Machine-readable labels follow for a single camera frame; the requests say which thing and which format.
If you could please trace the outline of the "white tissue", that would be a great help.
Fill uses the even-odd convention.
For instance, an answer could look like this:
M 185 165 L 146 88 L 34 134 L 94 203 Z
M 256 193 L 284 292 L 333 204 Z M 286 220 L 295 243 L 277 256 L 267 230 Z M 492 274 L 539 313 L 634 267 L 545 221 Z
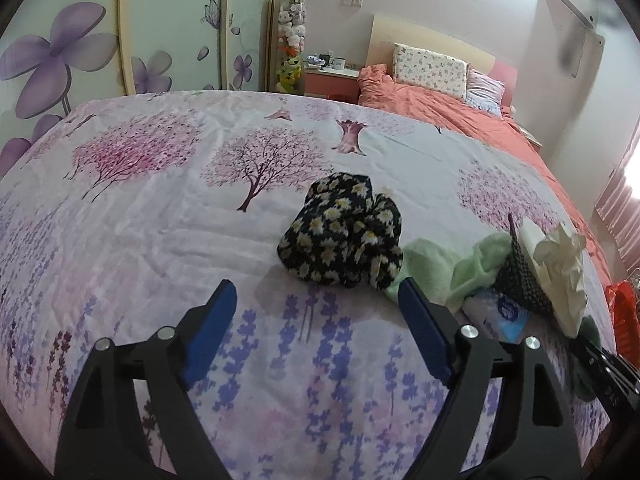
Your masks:
M 544 234 L 533 220 L 524 218 L 518 241 L 538 284 L 551 301 L 560 330 L 575 338 L 588 304 L 582 260 L 586 238 L 563 222 Z

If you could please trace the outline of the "black dotted cloth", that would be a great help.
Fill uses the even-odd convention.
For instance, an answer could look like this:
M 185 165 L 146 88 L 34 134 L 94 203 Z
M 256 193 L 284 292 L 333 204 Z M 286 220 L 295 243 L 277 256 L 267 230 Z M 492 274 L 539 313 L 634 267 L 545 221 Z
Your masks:
M 497 274 L 494 289 L 523 309 L 550 318 L 553 313 L 551 300 L 542 290 L 538 278 L 533 274 L 524 256 L 512 214 L 508 214 L 508 220 L 511 251 Z

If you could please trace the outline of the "red plastic trash basket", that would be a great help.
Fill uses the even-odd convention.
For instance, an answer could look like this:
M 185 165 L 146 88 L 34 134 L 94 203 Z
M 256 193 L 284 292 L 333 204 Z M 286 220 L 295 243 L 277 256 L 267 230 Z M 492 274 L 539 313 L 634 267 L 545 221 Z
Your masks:
M 604 290 L 613 324 L 616 349 L 627 361 L 639 367 L 640 340 L 636 295 L 628 281 L 609 284 Z

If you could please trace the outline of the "blue tissue pack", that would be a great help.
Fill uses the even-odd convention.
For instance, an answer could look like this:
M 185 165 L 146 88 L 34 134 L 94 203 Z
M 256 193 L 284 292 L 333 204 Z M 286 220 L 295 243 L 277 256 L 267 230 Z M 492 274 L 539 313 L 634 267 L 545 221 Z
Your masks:
M 463 301 L 462 312 L 483 333 L 517 344 L 521 341 L 529 312 L 502 292 L 483 287 Z

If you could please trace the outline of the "pink curtain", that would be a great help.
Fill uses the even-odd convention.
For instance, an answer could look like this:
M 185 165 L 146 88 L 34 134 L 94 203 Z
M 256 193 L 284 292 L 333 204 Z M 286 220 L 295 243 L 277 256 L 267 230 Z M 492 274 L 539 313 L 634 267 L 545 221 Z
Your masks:
M 612 280 L 639 267 L 639 124 L 608 178 L 594 212 L 613 244 Z

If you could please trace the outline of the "light green towel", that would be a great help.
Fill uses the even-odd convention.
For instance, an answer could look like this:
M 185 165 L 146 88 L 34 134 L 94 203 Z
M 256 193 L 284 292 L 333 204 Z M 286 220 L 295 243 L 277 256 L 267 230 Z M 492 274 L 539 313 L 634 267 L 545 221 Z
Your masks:
M 495 232 L 460 256 L 431 240 L 418 238 L 402 248 L 404 261 L 396 280 L 384 294 L 398 304 L 400 283 L 405 278 L 413 278 L 428 300 L 456 314 L 467 296 L 495 283 L 511 253 L 511 244 L 509 234 Z

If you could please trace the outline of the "floral purple bedsheet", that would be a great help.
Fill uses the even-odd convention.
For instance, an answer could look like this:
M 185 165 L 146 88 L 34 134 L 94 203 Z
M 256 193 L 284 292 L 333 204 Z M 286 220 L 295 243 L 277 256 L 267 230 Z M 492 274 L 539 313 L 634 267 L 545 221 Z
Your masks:
M 313 98 L 194 91 L 1 124 L 1 404 L 46 468 L 101 337 L 148 338 L 222 280 L 238 307 L 190 392 L 240 479 L 396 479 L 446 389 L 382 292 L 299 281 L 277 255 L 315 180 L 361 174 L 401 243 L 467 257 L 510 220 L 584 220 L 493 119 L 457 132 Z

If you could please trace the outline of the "far side nightstand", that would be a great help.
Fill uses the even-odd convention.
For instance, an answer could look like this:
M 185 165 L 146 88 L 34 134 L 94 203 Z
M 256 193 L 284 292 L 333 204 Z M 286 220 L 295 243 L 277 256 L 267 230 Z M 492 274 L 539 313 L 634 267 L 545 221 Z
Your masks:
M 542 144 L 538 141 L 526 128 L 518 126 L 518 131 L 528 141 L 528 143 L 534 148 L 536 152 L 540 152 Z

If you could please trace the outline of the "salmon pink duvet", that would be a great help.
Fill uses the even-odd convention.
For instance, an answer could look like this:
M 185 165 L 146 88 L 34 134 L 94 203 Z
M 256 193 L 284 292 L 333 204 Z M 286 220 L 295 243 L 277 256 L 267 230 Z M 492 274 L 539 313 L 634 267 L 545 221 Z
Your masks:
M 398 84 L 384 64 L 363 67 L 358 75 L 359 104 L 458 132 L 504 151 L 535 168 L 546 180 L 570 216 L 574 227 L 586 238 L 586 248 L 603 286 L 612 283 L 608 263 L 600 243 L 559 180 L 523 136 L 510 115 L 498 118 L 447 96 L 446 94 Z

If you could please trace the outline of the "black daisy print cloth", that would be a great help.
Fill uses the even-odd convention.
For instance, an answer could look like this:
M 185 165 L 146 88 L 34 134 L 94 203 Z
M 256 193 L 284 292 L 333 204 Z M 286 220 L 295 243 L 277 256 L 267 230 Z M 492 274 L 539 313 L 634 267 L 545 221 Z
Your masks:
M 336 172 L 314 182 L 277 246 L 280 261 L 302 281 L 376 290 L 390 286 L 404 261 L 401 213 L 369 177 Z

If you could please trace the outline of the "pink striped pillow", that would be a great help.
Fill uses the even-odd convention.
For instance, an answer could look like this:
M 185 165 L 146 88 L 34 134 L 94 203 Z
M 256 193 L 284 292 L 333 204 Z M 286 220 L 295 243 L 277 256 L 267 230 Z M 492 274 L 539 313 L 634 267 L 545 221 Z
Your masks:
M 465 104 L 476 110 L 501 118 L 502 98 L 506 84 L 471 67 L 468 71 Z

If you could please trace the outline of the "white air conditioner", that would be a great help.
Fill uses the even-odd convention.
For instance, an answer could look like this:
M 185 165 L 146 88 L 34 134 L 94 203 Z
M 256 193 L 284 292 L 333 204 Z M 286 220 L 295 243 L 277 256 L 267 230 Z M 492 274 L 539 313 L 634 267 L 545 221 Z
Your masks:
M 566 44 L 577 49 L 587 40 L 603 49 L 604 37 L 598 32 L 599 0 L 548 0 L 553 19 L 558 22 Z

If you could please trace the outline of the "sliding wardrobe with flowers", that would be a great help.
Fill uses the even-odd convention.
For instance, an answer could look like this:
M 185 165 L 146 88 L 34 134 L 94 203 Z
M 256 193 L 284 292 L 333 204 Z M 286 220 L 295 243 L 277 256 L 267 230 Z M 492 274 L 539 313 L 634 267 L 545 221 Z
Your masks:
M 266 88 L 273 0 L 1 0 L 1 167 L 82 103 Z

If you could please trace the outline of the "beige pink headboard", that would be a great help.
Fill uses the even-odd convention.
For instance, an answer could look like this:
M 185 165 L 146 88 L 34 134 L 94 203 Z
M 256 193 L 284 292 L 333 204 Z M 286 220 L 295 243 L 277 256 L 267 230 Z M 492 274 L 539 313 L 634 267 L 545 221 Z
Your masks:
M 515 67 L 500 61 L 495 55 L 474 47 L 472 44 L 399 18 L 375 14 L 372 21 L 366 65 L 385 64 L 390 70 L 396 42 L 439 52 L 468 62 L 483 74 L 502 81 L 506 85 L 502 104 L 504 106 L 512 105 L 518 81 L 518 70 Z

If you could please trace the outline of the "plush toy tube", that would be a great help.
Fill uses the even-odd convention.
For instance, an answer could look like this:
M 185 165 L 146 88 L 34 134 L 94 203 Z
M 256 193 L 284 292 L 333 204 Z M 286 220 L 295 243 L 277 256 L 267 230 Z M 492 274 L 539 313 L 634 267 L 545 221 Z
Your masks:
M 305 92 L 306 0 L 280 0 L 276 29 L 274 90 L 302 96 Z

